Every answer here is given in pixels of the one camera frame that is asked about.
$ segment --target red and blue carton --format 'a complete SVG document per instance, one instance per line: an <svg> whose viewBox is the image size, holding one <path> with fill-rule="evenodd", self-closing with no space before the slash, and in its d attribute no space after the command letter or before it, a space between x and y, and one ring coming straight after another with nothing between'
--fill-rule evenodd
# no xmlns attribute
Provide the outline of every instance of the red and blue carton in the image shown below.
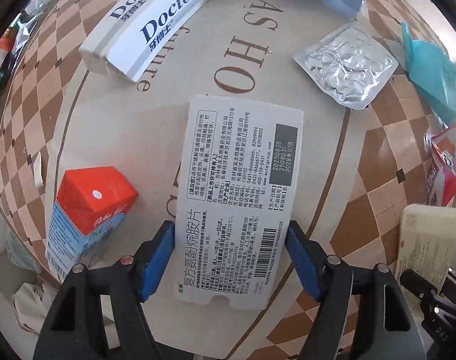
<svg viewBox="0 0 456 360"><path fill-rule="evenodd" d="M114 167L67 170L48 230L46 258L60 280L93 257L125 218L138 193Z"/></svg>

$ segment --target brown stripe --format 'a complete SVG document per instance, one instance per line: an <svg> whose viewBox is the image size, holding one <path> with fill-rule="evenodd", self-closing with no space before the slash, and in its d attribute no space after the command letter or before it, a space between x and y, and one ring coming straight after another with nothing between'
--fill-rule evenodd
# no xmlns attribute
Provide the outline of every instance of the brown stripe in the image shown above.
<svg viewBox="0 0 456 360"><path fill-rule="evenodd" d="M71 104L71 109L69 110L68 119L66 120L65 130L63 131L63 139L61 140L61 145L59 147L58 158L56 159L56 173L54 174L54 202L56 201L56 194L58 193L58 171L59 171L59 161L61 160L61 154L63 154L63 148L65 146L66 135L68 133L68 126L69 121L71 120L71 115L73 115L73 111L75 109L76 102L78 101L78 97L80 97L81 89L83 89L83 85L88 78L88 74L90 71L86 71L84 74L83 80L81 80L81 84L76 92L75 98L73 100L73 104Z"/></svg>
<svg viewBox="0 0 456 360"><path fill-rule="evenodd" d="M335 150L335 155L333 157L333 162L331 163L331 168L330 168L330 171L328 172L327 181L325 182L325 186L324 186L323 191L321 193L320 200L319 200L318 205L316 207L315 214L313 216L313 219L312 219L312 222L310 224L310 227L308 228L308 231L306 232L306 235L307 235L308 238L311 236L311 234L313 233L313 230L316 227L316 224L318 223L318 220L319 220L320 215L321 215L321 211L323 210L323 206L325 205L325 201L327 200L328 192L330 191L331 184L333 183L333 179L335 178L335 172L336 172L338 164L340 162L340 156L342 156L342 149L343 149L343 144L345 143L345 138L346 138L346 134L347 134L349 120L350 120L350 109L347 108L345 110L345 116L343 117L342 128L340 130L340 135L338 137L337 149ZM250 335L250 333L253 332L253 330L258 325L258 323L261 321L263 316L265 316L266 312L271 307L271 305L273 304L273 302L277 298L279 292L281 291L281 289L285 285L286 281L290 277L291 273L293 272L293 268L294 268L293 264L290 264L289 267L287 268L285 274L281 278L280 283L277 285L277 287L273 291L273 294L271 294L270 299L268 300L268 304L266 305L266 308L260 311L260 313L255 318L255 320L250 325L250 327L246 330L246 332L243 334L243 336L239 339L239 341L235 344L235 346L227 354L227 356L225 357L225 360L227 360L228 358L233 356L233 354L241 346L241 344L243 344L243 342Z"/></svg>

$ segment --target checkered tablecloth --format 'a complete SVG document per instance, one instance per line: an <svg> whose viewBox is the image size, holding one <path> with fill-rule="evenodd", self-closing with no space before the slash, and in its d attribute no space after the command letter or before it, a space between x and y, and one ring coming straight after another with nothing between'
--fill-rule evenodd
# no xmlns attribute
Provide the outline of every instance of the checkered tablecloth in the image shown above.
<svg viewBox="0 0 456 360"><path fill-rule="evenodd" d="M46 224L44 190L34 184L32 164L41 156L46 180L50 160L46 145L64 93L81 61L79 45L117 0L60 0L40 25L18 65L0 123L0 211L43 266ZM412 36L442 46L434 32L403 0L367 0L366 15L375 38L403 66L400 23ZM366 110L366 133L351 197L331 240L335 253L356 266L386 262L397 255L402 208L424 203L427 149L440 123L418 97L400 66ZM302 292L285 317L250 356L250 360L295 358L309 333L318 305ZM342 340L353 338L357 299L353 297Z"/></svg>

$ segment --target metal screw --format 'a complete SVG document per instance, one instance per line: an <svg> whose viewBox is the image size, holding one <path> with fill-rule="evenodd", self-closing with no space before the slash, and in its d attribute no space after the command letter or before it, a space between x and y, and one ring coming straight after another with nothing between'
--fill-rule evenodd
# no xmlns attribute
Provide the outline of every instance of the metal screw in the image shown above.
<svg viewBox="0 0 456 360"><path fill-rule="evenodd" d="M388 269L388 267L387 267L386 264L378 264L376 267L377 267L378 270L379 270L381 273L383 273L383 274L388 273L388 271L390 270L390 269Z"/></svg>
<svg viewBox="0 0 456 360"><path fill-rule="evenodd" d="M335 256L334 254L331 254L330 256L328 256L327 261L329 264L331 264L333 266L337 266L341 262L340 257Z"/></svg>
<svg viewBox="0 0 456 360"><path fill-rule="evenodd" d="M71 268L71 270L73 271L74 274L79 274L79 273L83 272L83 269L84 269L83 264L76 264L75 266L73 266L73 268Z"/></svg>
<svg viewBox="0 0 456 360"><path fill-rule="evenodd" d="M130 264L133 264L133 261L135 261L135 258L133 256L123 256L121 257L121 259L119 260L120 263L122 263L124 266L128 266Z"/></svg>

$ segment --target toothpaste box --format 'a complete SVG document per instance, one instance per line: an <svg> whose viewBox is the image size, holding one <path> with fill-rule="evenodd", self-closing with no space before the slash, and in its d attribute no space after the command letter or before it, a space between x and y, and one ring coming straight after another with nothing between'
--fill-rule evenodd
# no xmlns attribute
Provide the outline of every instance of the toothpaste box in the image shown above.
<svg viewBox="0 0 456 360"><path fill-rule="evenodd" d="M67 170L48 230L46 258L64 280L76 263L93 264L101 242L124 219L138 193L114 167Z"/></svg>
<svg viewBox="0 0 456 360"><path fill-rule="evenodd" d="M120 0L124 5L115 5L80 47L88 69L121 73L137 82L168 39L206 1Z"/></svg>

